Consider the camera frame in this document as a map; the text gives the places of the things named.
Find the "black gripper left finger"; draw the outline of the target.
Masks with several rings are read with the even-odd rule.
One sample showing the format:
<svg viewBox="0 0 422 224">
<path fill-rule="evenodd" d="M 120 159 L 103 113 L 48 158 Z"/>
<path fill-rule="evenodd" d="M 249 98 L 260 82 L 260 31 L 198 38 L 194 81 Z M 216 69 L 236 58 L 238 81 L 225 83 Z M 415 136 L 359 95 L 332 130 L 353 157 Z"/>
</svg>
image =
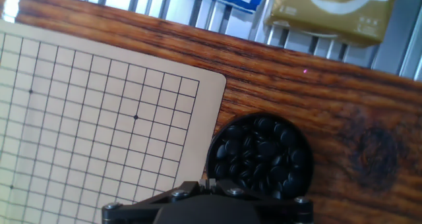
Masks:
<svg viewBox="0 0 422 224">
<path fill-rule="evenodd" d="M 135 204 L 108 203 L 102 207 L 101 221 L 102 224 L 153 223 L 159 210 L 167 204 L 173 204 L 207 192 L 208 180 L 185 181 L 176 188 Z"/>
</svg>

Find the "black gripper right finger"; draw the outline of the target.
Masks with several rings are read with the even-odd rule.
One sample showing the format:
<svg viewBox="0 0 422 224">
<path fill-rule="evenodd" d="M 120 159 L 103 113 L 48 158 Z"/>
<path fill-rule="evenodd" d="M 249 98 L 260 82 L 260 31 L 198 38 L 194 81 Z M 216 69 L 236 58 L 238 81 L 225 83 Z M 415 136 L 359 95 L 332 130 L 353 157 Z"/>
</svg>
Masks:
<svg viewBox="0 0 422 224">
<path fill-rule="evenodd" d="M 208 179 L 209 193 L 250 204 L 261 223 L 313 223 L 313 202 L 305 196 L 279 198 L 281 192 L 267 196 L 231 180 Z"/>
</svg>

